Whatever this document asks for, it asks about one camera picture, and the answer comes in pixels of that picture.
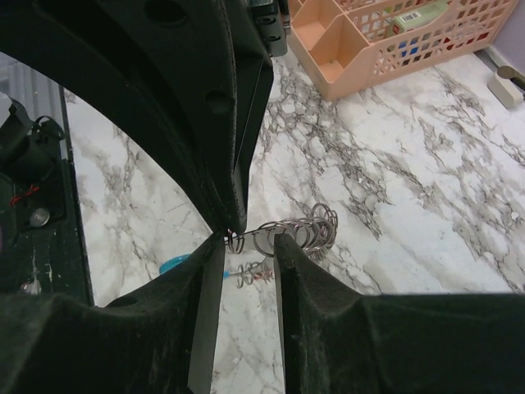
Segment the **metal spring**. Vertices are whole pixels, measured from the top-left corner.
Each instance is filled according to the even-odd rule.
[[[236,273],[231,274],[232,277],[237,277],[237,288],[240,289],[246,284],[253,285],[253,281],[258,279],[269,283],[273,280],[273,270],[268,267],[264,259],[260,263],[246,263],[240,264]]]
[[[301,249],[314,261],[320,261],[327,251],[334,245],[337,236],[337,226],[339,224],[337,213],[326,204],[315,204],[306,218],[285,219],[279,222],[267,222],[262,224],[257,230],[247,232],[242,236],[237,236],[231,231],[225,239],[226,245],[233,254],[240,254],[245,245],[246,237],[253,237],[253,247],[266,257],[273,257],[273,235],[275,231],[290,234],[298,241],[299,234],[304,240],[301,242]],[[266,234],[266,241],[271,251],[264,250],[258,243],[257,236]]]

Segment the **pink plastic basket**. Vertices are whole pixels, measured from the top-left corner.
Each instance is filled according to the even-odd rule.
[[[290,46],[334,100],[489,45],[518,0],[452,0],[429,25],[394,37],[395,16],[435,0],[290,0]]]

